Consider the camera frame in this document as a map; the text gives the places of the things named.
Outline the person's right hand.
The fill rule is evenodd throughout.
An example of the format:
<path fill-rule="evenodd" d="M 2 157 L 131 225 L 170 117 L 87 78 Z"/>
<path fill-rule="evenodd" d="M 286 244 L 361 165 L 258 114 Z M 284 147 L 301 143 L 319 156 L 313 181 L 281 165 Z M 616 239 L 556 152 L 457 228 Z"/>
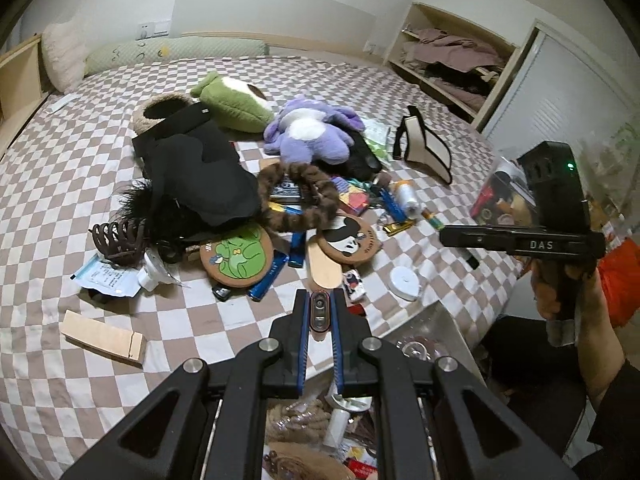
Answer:
<path fill-rule="evenodd" d="M 597 270 L 562 266 L 550 260 L 532 261 L 532 289 L 538 313 L 547 321 L 576 310 L 582 320 L 600 320 L 608 314 Z"/>

